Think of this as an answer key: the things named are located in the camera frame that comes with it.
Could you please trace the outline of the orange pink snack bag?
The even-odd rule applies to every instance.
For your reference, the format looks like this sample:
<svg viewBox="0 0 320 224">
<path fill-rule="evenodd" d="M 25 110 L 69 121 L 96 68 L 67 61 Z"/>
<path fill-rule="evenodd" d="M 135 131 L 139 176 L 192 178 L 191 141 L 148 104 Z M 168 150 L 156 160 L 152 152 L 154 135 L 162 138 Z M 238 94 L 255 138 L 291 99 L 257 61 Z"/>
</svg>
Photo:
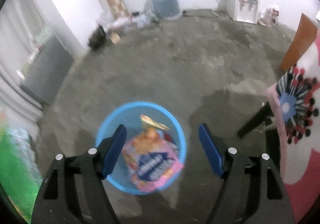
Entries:
<svg viewBox="0 0 320 224">
<path fill-rule="evenodd" d="M 127 141 L 122 149 L 131 182 L 144 193 L 163 187 L 183 168 L 177 152 L 162 130 L 148 128 Z"/>
</svg>

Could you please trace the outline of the red snack packet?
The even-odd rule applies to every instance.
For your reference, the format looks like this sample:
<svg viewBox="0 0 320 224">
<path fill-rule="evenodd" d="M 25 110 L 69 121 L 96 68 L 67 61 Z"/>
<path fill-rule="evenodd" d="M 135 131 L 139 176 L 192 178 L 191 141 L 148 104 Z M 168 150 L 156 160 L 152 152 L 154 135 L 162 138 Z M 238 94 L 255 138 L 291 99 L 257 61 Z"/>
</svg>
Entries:
<svg viewBox="0 0 320 224">
<path fill-rule="evenodd" d="M 177 144 L 175 140 L 167 132 L 163 134 L 163 137 L 170 145 L 173 145 L 174 147 L 177 148 Z"/>
</svg>

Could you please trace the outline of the blue plastic trash bin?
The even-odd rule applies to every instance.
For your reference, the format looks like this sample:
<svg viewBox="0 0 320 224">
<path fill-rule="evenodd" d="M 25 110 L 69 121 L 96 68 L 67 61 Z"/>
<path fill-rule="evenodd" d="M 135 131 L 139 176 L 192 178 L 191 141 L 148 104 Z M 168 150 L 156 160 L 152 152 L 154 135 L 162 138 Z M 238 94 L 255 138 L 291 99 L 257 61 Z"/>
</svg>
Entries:
<svg viewBox="0 0 320 224">
<path fill-rule="evenodd" d="M 121 124 L 126 128 L 126 141 L 108 182 L 133 195 L 168 188 L 178 178 L 187 154 L 178 120 L 155 103 L 126 103 L 106 117 L 95 143 L 112 136 Z"/>
</svg>

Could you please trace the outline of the green snack bag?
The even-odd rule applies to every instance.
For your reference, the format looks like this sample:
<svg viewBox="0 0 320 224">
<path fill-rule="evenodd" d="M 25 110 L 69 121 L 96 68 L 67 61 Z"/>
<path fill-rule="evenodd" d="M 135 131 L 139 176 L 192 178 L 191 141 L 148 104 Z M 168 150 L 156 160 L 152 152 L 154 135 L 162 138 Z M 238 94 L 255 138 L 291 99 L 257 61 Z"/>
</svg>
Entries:
<svg viewBox="0 0 320 224">
<path fill-rule="evenodd" d="M 31 223 L 42 182 L 31 137 L 24 128 L 1 128 L 1 185 L 14 209 Z"/>
</svg>

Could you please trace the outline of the pink floral clothing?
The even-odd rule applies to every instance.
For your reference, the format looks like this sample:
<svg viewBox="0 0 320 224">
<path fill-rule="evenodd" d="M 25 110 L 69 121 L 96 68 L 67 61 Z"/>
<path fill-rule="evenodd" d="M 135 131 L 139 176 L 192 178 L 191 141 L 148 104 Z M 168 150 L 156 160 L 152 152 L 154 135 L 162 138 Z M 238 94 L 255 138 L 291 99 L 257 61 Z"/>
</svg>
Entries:
<svg viewBox="0 0 320 224">
<path fill-rule="evenodd" d="M 280 141 L 280 175 L 299 222 L 319 197 L 319 39 L 266 96 Z"/>
</svg>

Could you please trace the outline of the yellow noodle packet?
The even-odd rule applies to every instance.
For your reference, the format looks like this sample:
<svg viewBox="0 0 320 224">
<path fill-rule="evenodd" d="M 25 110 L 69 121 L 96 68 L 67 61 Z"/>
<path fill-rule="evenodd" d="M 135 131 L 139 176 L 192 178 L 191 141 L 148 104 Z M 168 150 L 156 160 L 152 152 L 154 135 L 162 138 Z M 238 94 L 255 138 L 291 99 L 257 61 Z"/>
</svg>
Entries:
<svg viewBox="0 0 320 224">
<path fill-rule="evenodd" d="M 144 129 L 155 128 L 155 129 L 166 131 L 166 132 L 170 131 L 169 127 L 167 127 L 166 125 L 163 125 L 161 123 L 158 123 L 157 121 L 154 121 L 153 119 L 151 119 L 150 117 L 148 117 L 146 115 L 141 115 L 140 120 L 142 122 L 142 126 Z"/>
</svg>

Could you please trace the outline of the grey cabinet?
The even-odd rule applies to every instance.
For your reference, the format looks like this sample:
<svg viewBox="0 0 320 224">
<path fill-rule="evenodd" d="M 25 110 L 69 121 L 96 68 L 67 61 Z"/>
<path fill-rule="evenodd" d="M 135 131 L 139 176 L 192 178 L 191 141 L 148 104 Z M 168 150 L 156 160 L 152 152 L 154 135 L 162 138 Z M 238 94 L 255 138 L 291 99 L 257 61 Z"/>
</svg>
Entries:
<svg viewBox="0 0 320 224">
<path fill-rule="evenodd" d="M 53 104 L 74 59 L 56 36 L 44 45 L 20 88 L 40 104 Z"/>
</svg>

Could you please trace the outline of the orange wooden board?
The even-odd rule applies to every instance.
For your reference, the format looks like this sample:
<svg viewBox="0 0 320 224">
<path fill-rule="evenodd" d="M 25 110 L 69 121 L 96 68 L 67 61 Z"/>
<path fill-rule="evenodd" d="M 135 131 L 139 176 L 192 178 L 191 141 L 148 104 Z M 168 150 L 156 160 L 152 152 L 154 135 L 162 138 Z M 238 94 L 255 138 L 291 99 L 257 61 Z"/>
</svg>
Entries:
<svg viewBox="0 0 320 224">
<path fill-rule="evenodd" d="M 316 39 L 317 30 L 316 23 L 302 13 L 294 39 L 281 62 L 281 70 L 286 71 L 295 65 Z"/>
</svg>

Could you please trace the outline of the dark brown box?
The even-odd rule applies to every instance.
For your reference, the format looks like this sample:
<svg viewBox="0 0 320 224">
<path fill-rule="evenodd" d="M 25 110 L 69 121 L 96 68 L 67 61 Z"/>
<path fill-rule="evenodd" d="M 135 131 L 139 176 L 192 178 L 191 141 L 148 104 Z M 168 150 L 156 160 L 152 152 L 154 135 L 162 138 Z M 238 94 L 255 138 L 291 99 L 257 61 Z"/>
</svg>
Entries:
<svg viewBox="0 0 320 224">
<path fill-rule="evenodd" d="M 92 50 L 97 50 L 106 40 L 106 32 L 103 26 L 98 25 L 96 30 L 91 34 L 88 39 L 88 46 Z"/>
</svg>

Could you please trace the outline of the grey curtain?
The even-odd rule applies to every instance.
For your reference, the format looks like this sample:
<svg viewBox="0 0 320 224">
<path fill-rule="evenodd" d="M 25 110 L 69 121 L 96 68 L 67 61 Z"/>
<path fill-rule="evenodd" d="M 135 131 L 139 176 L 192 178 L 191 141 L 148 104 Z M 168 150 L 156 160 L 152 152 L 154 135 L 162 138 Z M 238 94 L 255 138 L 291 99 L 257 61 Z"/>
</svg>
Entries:
<svg viewBox="0 0 320 224">
<path fill-rule="evenodd" d="M 36 128 L 43 105 L 26 94 L 25 78 L 53 32 L 33 0 L 5 0 L 1 7 L 1 123 Z"/>
</svg>

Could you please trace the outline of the white water dispenser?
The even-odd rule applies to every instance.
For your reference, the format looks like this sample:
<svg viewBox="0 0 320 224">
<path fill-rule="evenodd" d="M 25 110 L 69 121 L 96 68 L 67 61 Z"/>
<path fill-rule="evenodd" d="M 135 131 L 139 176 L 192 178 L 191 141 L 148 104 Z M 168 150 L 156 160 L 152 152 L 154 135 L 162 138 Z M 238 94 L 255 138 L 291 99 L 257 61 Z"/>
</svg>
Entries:
<svg viewBox="0 0 320 224">
<path fill-rule="evenodd" d="M 227 14 L 234 21 L 257 24 L 261 0 L 226 0 Z"/>
</svg>

